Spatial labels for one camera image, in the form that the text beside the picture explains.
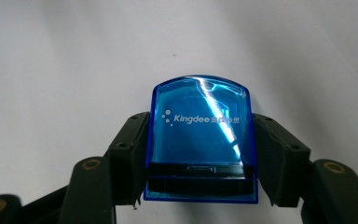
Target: white surface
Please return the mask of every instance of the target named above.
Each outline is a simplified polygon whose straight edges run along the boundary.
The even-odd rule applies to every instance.
[[[358,1],[0,1],[0,194],[24,204],[103,155],[172,77],[245,85],[254,112],[358,174]],[[299,209],[151,203],[118,223],[300,223]]]

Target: kingdee logo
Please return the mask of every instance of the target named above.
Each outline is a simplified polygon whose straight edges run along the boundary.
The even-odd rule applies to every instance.
[[[227,118],[224,116],[221,117],[202,117],[202,116],[195,116],[195,117],[187,117],[183,115],[174,115],[170,109],[165,110],[165,113],[161,116],[165,119],[166,123],[170,123],[173,126],[174,122],[185,122],[186,124],[193,124],[193,123],[240,123],[240,118]]]

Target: blue plastic case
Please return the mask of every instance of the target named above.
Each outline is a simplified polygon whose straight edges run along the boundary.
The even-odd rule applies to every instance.
[[[257,203],[250,95],[212,76],[156,86],[150,113],[145,200]]]

